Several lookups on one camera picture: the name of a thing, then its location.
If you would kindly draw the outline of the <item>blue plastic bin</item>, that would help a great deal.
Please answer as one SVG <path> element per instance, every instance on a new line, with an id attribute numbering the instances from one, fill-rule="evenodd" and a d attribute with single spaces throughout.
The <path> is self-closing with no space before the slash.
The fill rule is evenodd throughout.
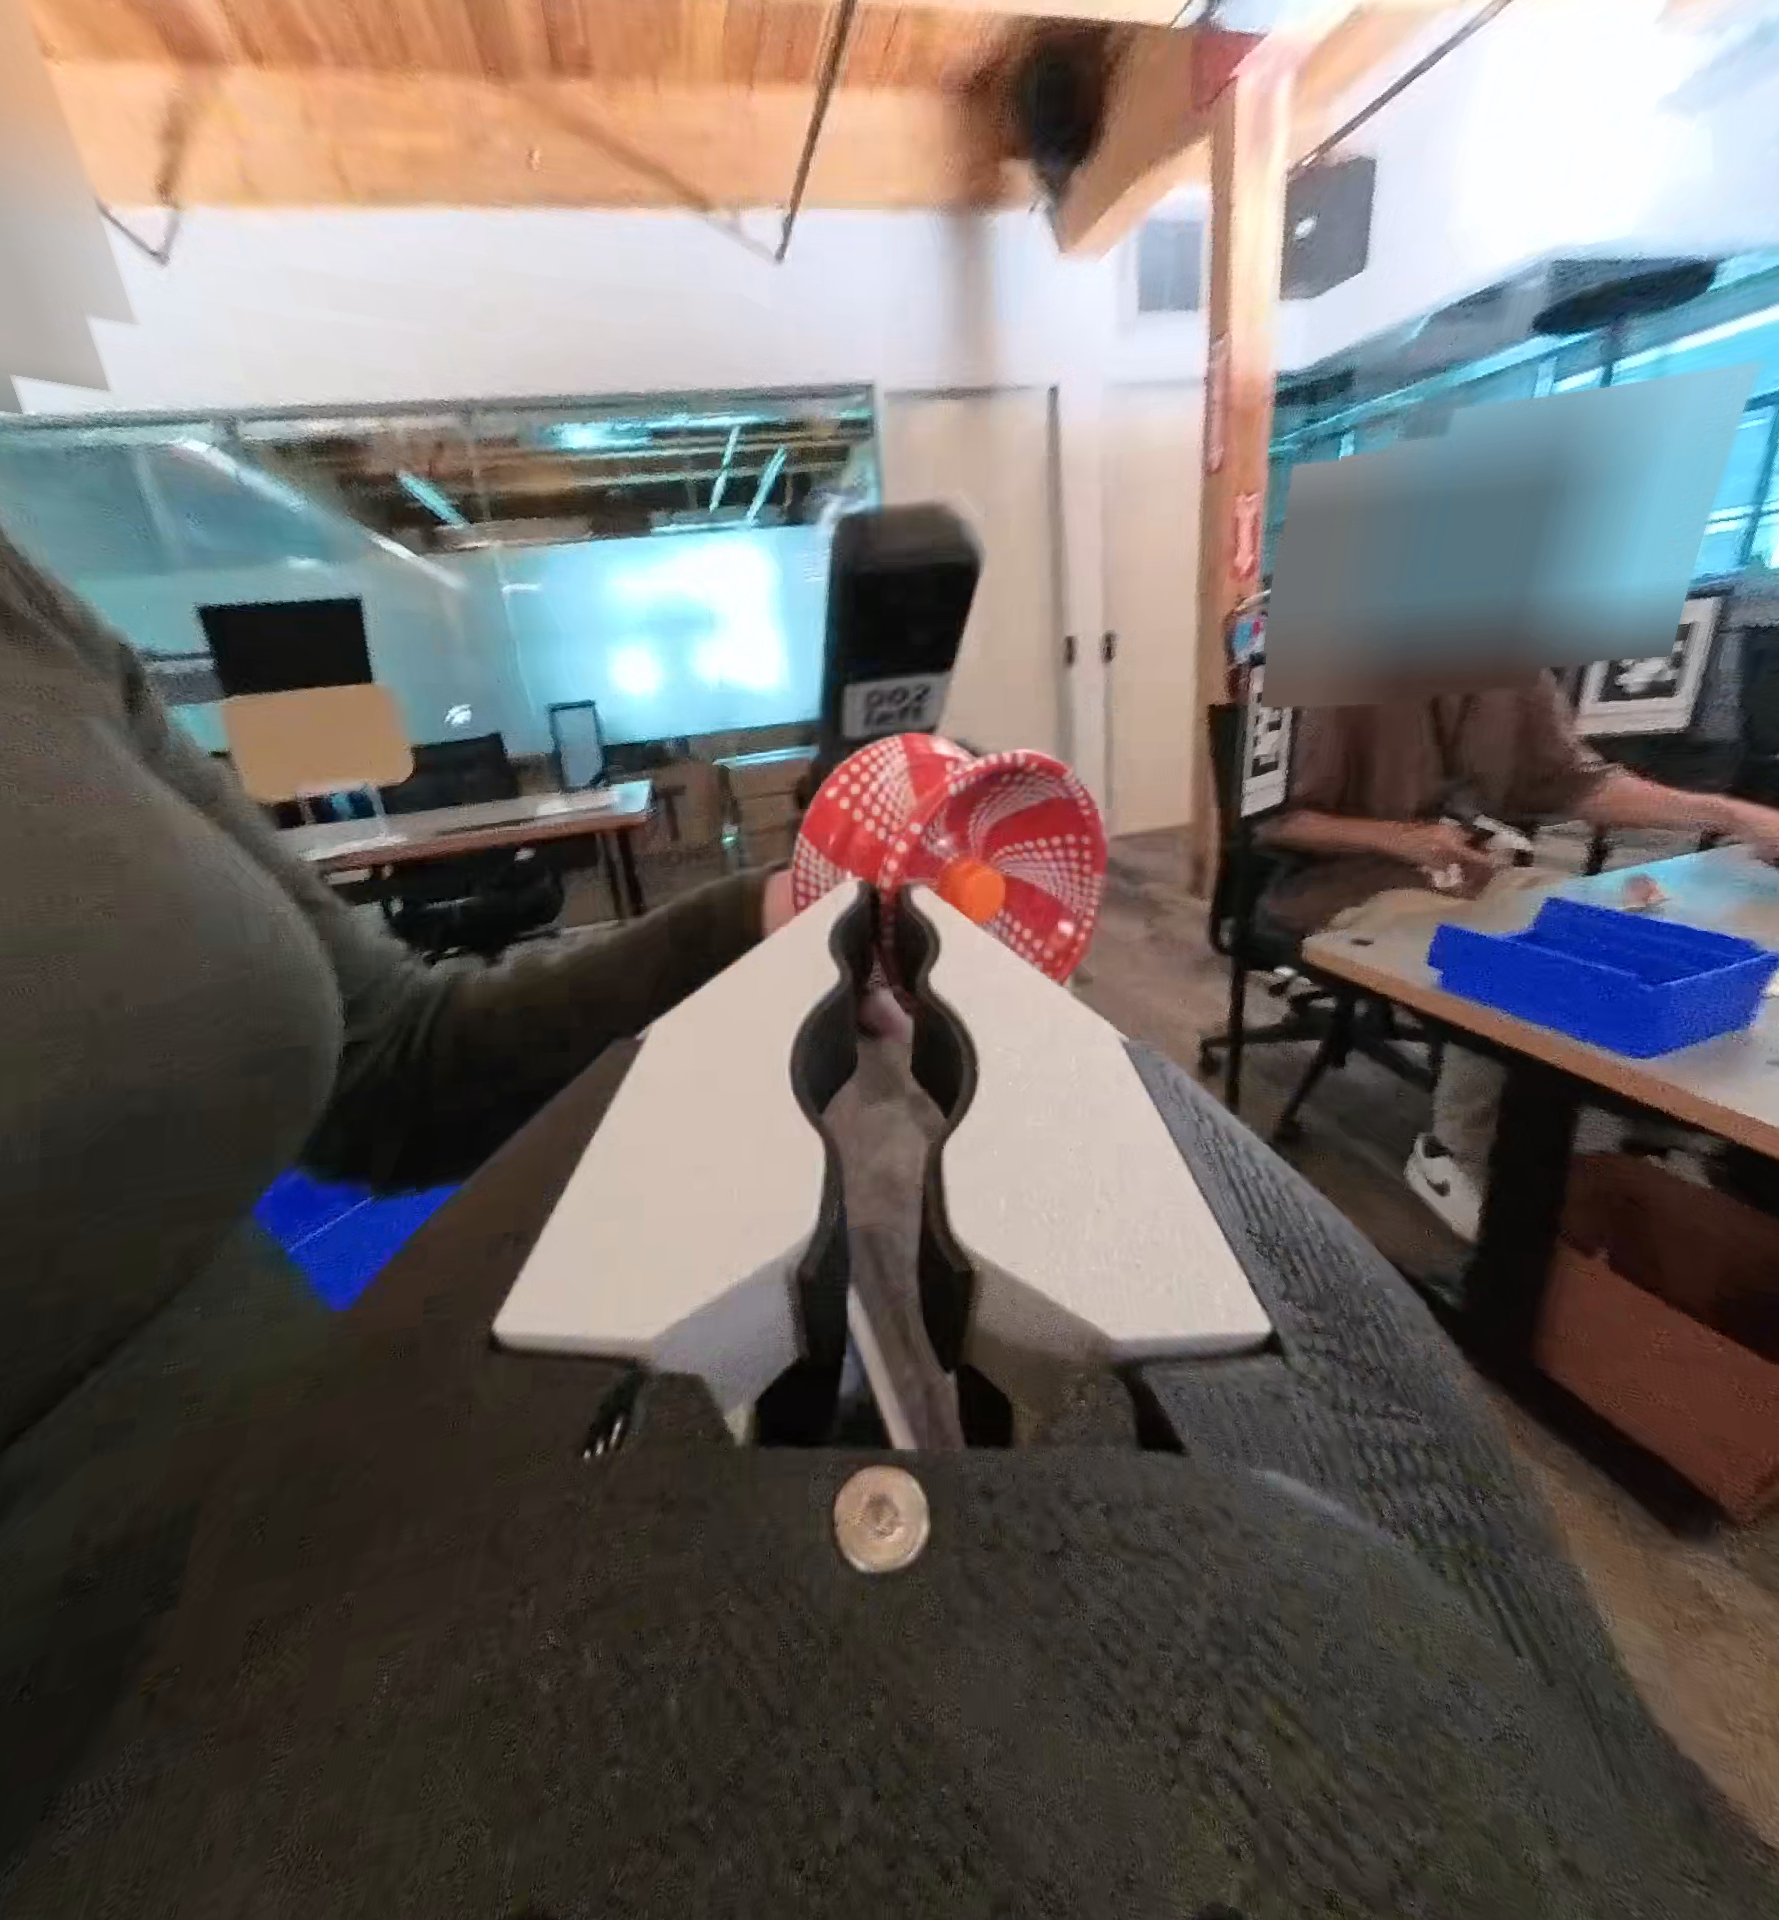
<path id="1" fill-rule="evenodd" d="M 456 1190 L 374 1192 L 291 1167 L 258 1197 L 252 1219 L 325 1310 L 347 1311 Z"/>

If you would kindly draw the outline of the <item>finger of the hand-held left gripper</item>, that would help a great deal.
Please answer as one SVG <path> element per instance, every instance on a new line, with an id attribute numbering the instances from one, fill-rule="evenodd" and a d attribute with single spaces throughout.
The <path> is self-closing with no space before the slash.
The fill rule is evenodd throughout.
<path id="1" fill-rule="evenodd" d="M 839 1093 L 849 1231 L 849 1337 L 893 1448 L 966 1445 L 950 1377 L 925 1332 L 925 1166 L 938 1117 L 903 1049 L 862 1049 Z"/>

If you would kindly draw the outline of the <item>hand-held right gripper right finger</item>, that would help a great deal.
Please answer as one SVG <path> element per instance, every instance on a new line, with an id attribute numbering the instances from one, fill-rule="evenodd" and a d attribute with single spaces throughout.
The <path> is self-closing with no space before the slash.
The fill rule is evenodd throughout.
<path id="1" fill-rule="evenodd" d="M 1270 1322 L 1122 1035 L 936 893 L 903 898 L 909 1069 L 938 1117 L 925 1333 L 1017 1412 L 1076 1375 L 1261 1355 Z"/>

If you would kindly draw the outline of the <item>black stool chair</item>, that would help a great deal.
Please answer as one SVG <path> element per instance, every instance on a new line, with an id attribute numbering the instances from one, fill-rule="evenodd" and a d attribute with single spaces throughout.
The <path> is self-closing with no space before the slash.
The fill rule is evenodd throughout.
<path id="1" fill-rule="evenodd" d="M 1302 1076 L 1269 1129 L 1270 1143 L 1296 1143 L 1304 1108 L 1327 1078 L 1360 1060 L 1401 1086 L 1430 1093 L 1443 1045 L 1389 999 L 1308 972 L 1299 942 L 1261 915 L 1279 865 L 1259 840 L 1264 815 L 1238 818 L 1241 706 L 1244 701 L 1214 706 L 1207 733 L 1219 820 L 1207 941 L 1228 970 L 1228 1010 L 1222 1027 L 1198 1039 L 1196 1066 L 1238 1115 L 1250 1056 L 1272 1045 L 1308 1045 Z"/>

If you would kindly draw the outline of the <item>long wooden desk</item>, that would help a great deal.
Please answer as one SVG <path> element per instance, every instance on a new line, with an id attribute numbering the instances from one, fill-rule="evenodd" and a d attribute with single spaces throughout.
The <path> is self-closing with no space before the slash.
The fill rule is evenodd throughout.
<path id="1" fill-rule="evenodd" d="M 414 868 L 508 851 L 538 856 L 570 840 L 592 840 L 609 868 L 616 915 L 624 920 L 646 910 L 633 837 L 656 810 L 653 780 L 624 780 L 277 829 L 277 843 L 350 900 L 371 904 L 395 895 L 402 874 Z"/>

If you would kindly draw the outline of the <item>wooden post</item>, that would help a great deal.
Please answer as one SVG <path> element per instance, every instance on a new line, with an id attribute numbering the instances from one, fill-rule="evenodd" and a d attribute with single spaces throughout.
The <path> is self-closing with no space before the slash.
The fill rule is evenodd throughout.
<path id="1" fill-rule="evenodd" d="M 1214 720 L 1230 702 L 1238 617 L 1261 588 L 1290 83 L 1290 67 L 1256 50 L 1209 111 L 1189 825 L 1198 900 L 1219 862 Z"/>

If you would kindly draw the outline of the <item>black white marker sign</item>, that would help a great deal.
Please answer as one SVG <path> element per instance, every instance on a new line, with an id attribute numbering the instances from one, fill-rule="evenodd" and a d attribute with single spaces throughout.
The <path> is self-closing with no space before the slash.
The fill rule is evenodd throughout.
<path id="1" fill-rule="evenodd" d="M 1296 709 L 1276 706 L 1266 690 L 1266 662 L 1250 662 L 1240 731 L 1238 818 L 1259 820 L 1285 803 Z"/>
<path id="2" fill-rule="evenodd" d="M 1689 733 L 1718 653 L 1728 597 L 1726 590 L 1693 593 L 1662 653 L 1585 667 L 1573 701 L 1576 731 L 1585 740 Z"/>

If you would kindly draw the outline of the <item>red white yo-yo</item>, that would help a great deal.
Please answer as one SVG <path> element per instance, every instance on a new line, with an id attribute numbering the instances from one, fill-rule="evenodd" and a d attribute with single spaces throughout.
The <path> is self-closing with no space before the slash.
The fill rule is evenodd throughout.
<path id="1" fill-rule="evenodd" d="M 1101 811 L 1056 759 L 897 733 L 840 761 L 814 791 L 789 898 L 805 912 L 859 882 L 892 924 L 897 898 L 925 890 L 1066 986 L 1091 949 L 1106 870 Z"/>

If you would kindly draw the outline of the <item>grey work table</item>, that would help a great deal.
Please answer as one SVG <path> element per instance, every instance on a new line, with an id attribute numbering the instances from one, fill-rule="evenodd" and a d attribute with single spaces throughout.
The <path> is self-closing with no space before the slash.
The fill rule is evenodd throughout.
<path id="1" fill-rule="evenodd" d="M 1698 924 L 1779 955 L 1779 873 L 1740 847 L 1600 878 L 1547 878 L 1501 898 L 1434 905 L 1385 931 L 1324 931 L 1302 946 L 1306 973 L 1403 1006 L 1446 1041 L 1483 1051 L 1507 1069 L 1474 1251 L 1457 1281 L 1416 1281 L 1454 1343 L 1505 1380 L 1531 1368 L 1585 1108 L 1666 1117 L 1779 1163 L 1779 996 L 1767 996 L 1746 1028 L 1634 1060 L 1457 996 L 1428 965 L 1439 924 L 1512 933 L 1543 900 L 1621 910 L 1622 883 L 1634 878 L 1653 878 L 1662 890 L 1648 922 Z"/>

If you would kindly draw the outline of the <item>person's left forearm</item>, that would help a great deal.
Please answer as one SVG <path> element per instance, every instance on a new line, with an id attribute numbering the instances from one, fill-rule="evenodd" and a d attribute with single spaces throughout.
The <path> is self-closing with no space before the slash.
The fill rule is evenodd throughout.
<path id="1" fill-rule="evenodd" d="M 614 1042 L 639 1035 L 793 912 L 782 868 L 722 878 L 637 920 L 501 958 L 423 961 L 292 873 L 343 996 L 325 1112 L 299 1149 L 312 1177 L 376 1192 L 474 1177 Z"/>

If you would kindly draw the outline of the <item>cardboard box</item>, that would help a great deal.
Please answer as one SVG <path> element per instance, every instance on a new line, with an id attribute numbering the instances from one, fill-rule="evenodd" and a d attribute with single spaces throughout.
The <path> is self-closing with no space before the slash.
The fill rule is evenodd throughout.
<path id="1" fill-rule="evenodd" d="M 1732 1521 L 1779 1504 L 1779 1218 L 1629 1154 L 1573 1162 L 1531 1357 Z"/>
<path id="2" fill-rule="evenodd" d="M 793 833 L 814 785 L 816 748 L 790 745 L 736 752 L 713 763 L 719 829 L 725 840 L 747 833 Z"/>

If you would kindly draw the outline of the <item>large blue parts bin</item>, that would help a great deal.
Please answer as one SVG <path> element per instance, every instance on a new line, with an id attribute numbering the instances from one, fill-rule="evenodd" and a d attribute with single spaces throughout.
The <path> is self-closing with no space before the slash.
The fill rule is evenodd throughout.
<path id="1" fill-rule="evenodd" d="M 1441 924 L 1426 964 L 1446 993 L 1631 1060 L 1751 1027 L 1779 973 L 1747 938 L 1577 900 L 1512 933 Z"/>

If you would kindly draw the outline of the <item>black office chair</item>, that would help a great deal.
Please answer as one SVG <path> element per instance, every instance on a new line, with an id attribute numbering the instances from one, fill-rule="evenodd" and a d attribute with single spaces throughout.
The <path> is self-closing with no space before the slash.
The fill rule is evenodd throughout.
<path id="1" fill-rule="evenodd" d="M 412 761 L 412 775 L 380 791 L 386 814 L 521 799 L 499 733 L 414 745 Z M 496 958 L 557 924 L 563 905 L 563 879 L 508 847 L 394 868 L 379 901 L 389 931 L 423 958 Z"/>

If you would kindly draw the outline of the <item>tan chair back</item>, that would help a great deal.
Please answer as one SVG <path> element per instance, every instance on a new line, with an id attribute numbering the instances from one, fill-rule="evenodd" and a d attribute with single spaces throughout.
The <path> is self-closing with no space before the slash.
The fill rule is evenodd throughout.
<path id="1" fill-rule="evenodd" d="M 414 775 L 414 745 L 382 684 L 236 695 L 222 702 L 229 763 L 255 803 L 301 803 L 394 787 Z"/>

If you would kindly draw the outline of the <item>black wall speaker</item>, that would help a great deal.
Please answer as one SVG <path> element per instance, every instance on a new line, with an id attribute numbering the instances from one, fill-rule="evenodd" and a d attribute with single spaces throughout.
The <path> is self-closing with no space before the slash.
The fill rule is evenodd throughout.
<path id="1" fill-rule="evenodd" d="M 1299 166 L 1285 181 L 1282 301 L 1310 301 L 1362 273 L 1371 252 L 1378 157 Z"/>

